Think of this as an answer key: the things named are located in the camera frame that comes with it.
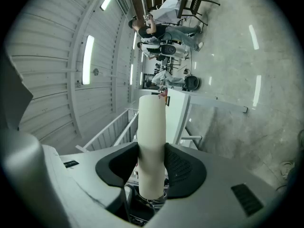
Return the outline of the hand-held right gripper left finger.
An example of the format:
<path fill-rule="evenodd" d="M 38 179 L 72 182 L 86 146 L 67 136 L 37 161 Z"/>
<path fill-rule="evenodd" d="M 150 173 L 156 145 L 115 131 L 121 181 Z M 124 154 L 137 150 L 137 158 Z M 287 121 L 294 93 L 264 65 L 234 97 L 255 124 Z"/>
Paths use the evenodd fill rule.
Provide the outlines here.
<path fill-rule="evenodd" d="M 52 188 L 67 228 L 133 228 L 124 186 L 137 163 L 135 142 L 60 156 L 43 145 Z"/>

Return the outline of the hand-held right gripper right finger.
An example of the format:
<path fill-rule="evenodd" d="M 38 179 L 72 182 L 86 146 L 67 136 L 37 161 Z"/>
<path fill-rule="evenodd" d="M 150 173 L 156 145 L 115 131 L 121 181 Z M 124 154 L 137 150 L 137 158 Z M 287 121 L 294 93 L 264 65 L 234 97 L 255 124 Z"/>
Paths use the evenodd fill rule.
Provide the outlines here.
<path fill-rule="evenodd" d="M 165 145 L 168 197 L 149 228 L 256 228 L 280 194 L 231 159 Z"/>

